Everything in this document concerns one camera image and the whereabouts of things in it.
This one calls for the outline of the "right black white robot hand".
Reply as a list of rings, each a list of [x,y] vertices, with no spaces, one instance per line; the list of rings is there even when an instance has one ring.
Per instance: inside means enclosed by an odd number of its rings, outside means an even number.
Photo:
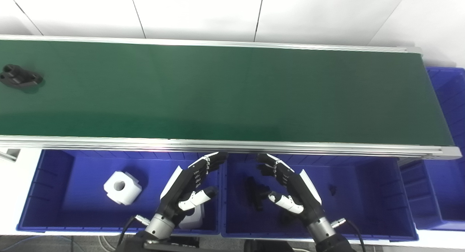
[[[266,153],[259,153],[257,161],[261,174],[272,176],[288,192],[284,195],[271,191],[268,199],[272,203],[297,215],[306,227],[321,222],[325,217],[321,199],[315,189],[311,190],[312,183],[304,170],[298,174],[281,159]]]

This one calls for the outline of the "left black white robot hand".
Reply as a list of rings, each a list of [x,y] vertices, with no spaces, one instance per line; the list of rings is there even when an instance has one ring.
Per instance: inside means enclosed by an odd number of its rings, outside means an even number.
[[[177,227],[190,210],[215,198],[219,193],[218,187],[209,186],[200,191],[197,189],[227,158],[226,152],[214,152],[202,156],[186,169],[177,169],[162,191],[156,214]]]

